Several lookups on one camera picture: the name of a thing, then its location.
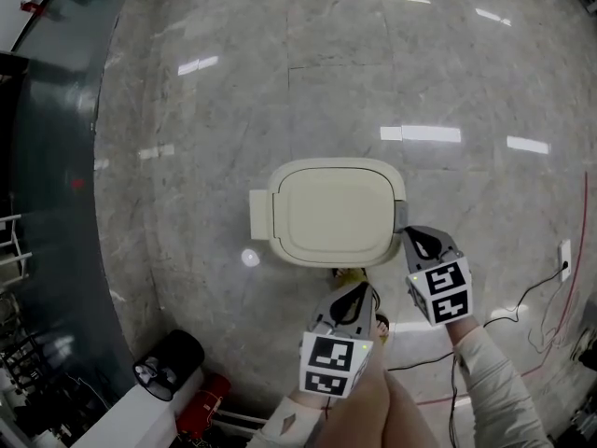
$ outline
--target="red floor line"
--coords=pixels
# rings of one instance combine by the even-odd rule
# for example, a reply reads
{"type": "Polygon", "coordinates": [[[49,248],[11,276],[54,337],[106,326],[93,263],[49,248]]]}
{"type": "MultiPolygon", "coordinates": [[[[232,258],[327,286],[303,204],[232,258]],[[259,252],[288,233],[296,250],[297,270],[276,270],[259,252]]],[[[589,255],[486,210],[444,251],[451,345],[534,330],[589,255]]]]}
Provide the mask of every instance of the red floor line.
{"type": "MultiPolygon", "coordinates": [[[[589,202],[589,174],[585,171],[585,201],[584,201],[583,213],[582,213],[582,229],[580,230],[580,244],[578,245],[578,256],[576,256],[575,274],[572,277],[572,284],[570,285],[570,291],[568,292],[568,298],[566,299],[566,304],[563,307],[562,316],[560,317],[560,323],[558,324],[558,327],[557,327],[556,332],[554,333],[553,337],[558,335],[558,332],[562,329],[563,320],[566,318],[566,313],[568,312],[568,309],[570,308],[570,301],[572,300],[572,296],[575,292],[576,277],[578,276],[578,268],[580,267],[580,259],[582,257],[582,248],[583,248],[583,245],[585,244],[585,231],[587,228],[587,205],[588,205],[588,202],[589,202]]],[[[525,377],[527,375],[530,375],[531,373],[534,373],[534,372],[542,369],[543,365],[545,364],[545,362],[547,361],[547,359],[549,357],[549,352],[551,352],[552,346],[553,346],[552,344],[549,345],[548,351],[546,352],[545,356],[543,357],[543,361],[539,365],[537,365],[534,369],[530,369],[530,370],[526,371],[525,373],[522,373],[521,376],[525,377]]],[[[466,396],[466,394],[463,394],[463,395],[459,396],[458,398],[460,399],[465,396],[466,396]]],[[[433,405],[435,403],[443,403],[444,401],[451,401],[451,397],[447,397],[445,399],[430,399],[430,400],[426,400],[426,401],[418,401],[417,405],[418,406],[433,405]]]]}

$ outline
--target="dark green floor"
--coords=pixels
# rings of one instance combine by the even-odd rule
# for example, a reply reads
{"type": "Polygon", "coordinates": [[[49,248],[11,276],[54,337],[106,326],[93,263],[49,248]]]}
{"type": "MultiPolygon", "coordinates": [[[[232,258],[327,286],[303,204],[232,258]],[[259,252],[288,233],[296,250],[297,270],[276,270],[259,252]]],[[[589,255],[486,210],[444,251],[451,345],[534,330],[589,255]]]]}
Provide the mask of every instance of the dark green floor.
{"type": "Polygon", "coordinates": [[[93,124],[124,0],[51,0],[17,48],[31,59],[14,125],[12,190],[32,277],[16,288],[53,361],[104,392],[133,385],[104,277],[93,199],[93,124]]]}

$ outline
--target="gray marble floor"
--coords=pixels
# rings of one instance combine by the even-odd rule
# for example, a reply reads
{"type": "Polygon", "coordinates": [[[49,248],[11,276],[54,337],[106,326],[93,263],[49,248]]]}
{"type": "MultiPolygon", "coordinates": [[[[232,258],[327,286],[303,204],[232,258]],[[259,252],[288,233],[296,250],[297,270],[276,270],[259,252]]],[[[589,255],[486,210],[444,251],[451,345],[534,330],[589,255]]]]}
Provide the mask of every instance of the gray marble floor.
{"type": "MultiPolygon", "coordinates": [[[[561,239],[576,268],[586,173],[571,303],[572,277],[532,293],[519,324],[489,328],[528,372],[546,429],[562,429],[594,380],[567,358],[597,276],[596,54],[597,23],[577,0],[129,0],[102,91],[96,159],[110,162],[97,164],[96,203],[133,352],[156,327],[180,327],[236,402],[267,413],[291,389],[300,334],[329,286],[326,271],[250,239],[248,190],[285,162],[394,165],[410,222],[450,232],[468,255],[482,321],[555,272],[561,239]],[[461,141],[380,137],[413,124],[458,128],[461,141]]],[[[412,306],[401,256],[369,274],[392,321],[388,367],[449,351],[412,306]]],[[[449,360],[395,375],[447,445],[449,360]]],[[[464,399],[463,446],[471,416],[464,399]]]]}

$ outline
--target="sleeve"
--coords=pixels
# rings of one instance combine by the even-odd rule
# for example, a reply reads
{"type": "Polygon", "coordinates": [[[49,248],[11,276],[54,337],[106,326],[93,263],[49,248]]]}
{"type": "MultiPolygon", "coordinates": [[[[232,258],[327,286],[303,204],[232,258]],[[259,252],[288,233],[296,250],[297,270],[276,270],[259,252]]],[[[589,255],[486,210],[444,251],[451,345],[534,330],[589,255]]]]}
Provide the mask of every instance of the sleeve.
{"type": "Polygon", "coordinates": [[[476,446],[552,446],[521,376],[484,328],[468,333],[454,352],[475,415],[476,446]]]}
{"type": "Polygon", "coordinates": [[[302,448],[321,417],[321,410],[305,407],[285,397],[268,423],[247,448],[302,448]]]}

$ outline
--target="black bucket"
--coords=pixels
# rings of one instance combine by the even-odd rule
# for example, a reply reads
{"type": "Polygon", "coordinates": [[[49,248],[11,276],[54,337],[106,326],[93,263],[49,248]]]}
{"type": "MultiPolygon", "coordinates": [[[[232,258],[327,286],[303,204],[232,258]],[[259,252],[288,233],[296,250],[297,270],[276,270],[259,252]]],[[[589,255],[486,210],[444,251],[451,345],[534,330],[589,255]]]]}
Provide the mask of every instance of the black bucket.
{"type": "Polygon", "coordinates": [[[139,384],[151,395],[170,401],[205,359],[201,344],[182,330],[173,330],[132,369],[139,384]]]}

